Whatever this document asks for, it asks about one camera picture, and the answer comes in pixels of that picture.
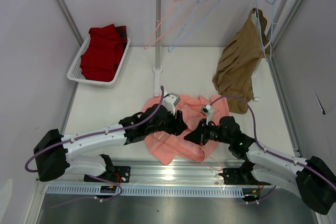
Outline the pink pleated skirt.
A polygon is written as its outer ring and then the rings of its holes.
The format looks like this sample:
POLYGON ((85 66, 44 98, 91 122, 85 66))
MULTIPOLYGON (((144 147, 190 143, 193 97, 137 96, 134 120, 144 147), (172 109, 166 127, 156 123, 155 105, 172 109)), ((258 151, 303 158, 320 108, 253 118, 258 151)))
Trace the pink pleated skirt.
POLYGON ((177 156, 196 162, 202 162, 208 158, 217 149, 219 143, 208 141, 204 146, 199 146, 185 140, 184 136, 195 130, 199 121, 205 117, 201 108, 219 97, 219 95, 213 95, 210 99, 206 99, 201 95, 197 98, 186 94, 180 95, 181 101, 176 108, 182 111, 187 130, 179 136, 163 131, 147 136, 144 143, 149 153, 163 165, 168 165, 177 156))

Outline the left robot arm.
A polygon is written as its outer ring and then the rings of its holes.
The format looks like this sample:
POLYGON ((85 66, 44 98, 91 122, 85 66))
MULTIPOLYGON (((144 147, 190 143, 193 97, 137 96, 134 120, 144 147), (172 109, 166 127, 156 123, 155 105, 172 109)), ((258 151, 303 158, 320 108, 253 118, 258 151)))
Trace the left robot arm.
POLYGON ((62 135, 58 129, 53 129, 34 148, 38 178, 41 182, 49 182, 69 173, 91 175, 108 182, 114 176, 110 157, 100 154, 90 158, 86 153, 144 141, 156 132, 179 136, 186 129, 180 110, 172 113, 158 104, 91 133, 62 135))

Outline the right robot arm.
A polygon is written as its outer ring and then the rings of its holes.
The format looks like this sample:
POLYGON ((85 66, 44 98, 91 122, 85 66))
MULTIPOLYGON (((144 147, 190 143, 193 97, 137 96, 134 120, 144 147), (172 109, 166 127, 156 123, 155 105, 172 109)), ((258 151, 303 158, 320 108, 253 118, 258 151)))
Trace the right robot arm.
POLYGON ((239 176, 246 184, 256 180, 285 189, 321 215, 335 204, 335 174, 321 158, 295 157, 268 148, 244 134, 232 116, 222 117, 218 125, 200 120, 185 140, 198 145, 228 144, 229 151, 244 161, 239 176))

